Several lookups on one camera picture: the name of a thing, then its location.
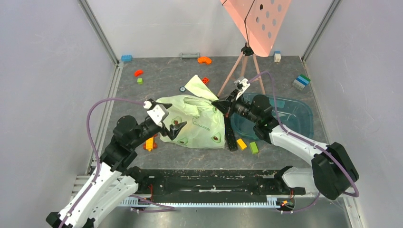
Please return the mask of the green avocado plastic bag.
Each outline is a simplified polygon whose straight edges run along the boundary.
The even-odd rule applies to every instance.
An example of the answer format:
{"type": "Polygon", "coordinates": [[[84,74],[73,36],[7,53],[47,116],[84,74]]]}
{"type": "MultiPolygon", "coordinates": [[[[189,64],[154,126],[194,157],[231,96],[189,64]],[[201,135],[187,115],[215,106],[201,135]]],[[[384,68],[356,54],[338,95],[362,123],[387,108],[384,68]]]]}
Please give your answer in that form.
{"type": "Polygon", "coordinates": [[[157,99],[159,103],[170,103],[168,116],[163,121],[166,126],[186,122],[174,140],[161,136],[161,141],[193,149],[225,148],[224,116],[211,103],[217,96],[194,75],[184,88],[191,95],[175,95],[157,99]]]}

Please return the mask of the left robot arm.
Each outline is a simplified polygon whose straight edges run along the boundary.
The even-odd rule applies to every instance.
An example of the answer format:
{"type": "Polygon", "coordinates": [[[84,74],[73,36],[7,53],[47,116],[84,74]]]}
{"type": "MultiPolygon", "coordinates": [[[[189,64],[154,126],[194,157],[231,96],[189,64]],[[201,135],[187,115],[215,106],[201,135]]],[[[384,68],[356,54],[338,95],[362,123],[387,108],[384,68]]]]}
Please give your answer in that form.
{"type": "Polygon", "coordinates": [[[172,104],[153,99],[138,104],[147,110],[144,121],[138,123],[130,115],[117,121],[105,151],[94,152],[96,168],[90,178],[69,204],[47,216],[46,222],[51,227],[97,228],[124,199],[149,189],[146,174],[137,166],[130,167],[137,157],[136,148],[158,133],[174,140],[187,122],[164,124],[172,104]]]}

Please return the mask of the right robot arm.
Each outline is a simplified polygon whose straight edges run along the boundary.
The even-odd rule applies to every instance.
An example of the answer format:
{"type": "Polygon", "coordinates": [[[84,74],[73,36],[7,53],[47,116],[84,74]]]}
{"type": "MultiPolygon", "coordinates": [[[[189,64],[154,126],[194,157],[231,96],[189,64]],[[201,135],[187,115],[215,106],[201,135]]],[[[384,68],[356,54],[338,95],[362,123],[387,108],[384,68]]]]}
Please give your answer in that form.
{"type": "Polygon", "coordinates": [[[293,153],[310,165],[310,169],[283,168],[275,179],[277,192],[286,194],[295,187],[313,189],[330,200],[346,194],[358,197],[356,182],[359,173],[343,145],[313,141],[283,124],[274,117],[274,107],[265,95],[247,101],[234,90],[227,98],[212,105],[226,117],[237,114],[254,123],[253,131],[262,141],[293,153]]]}

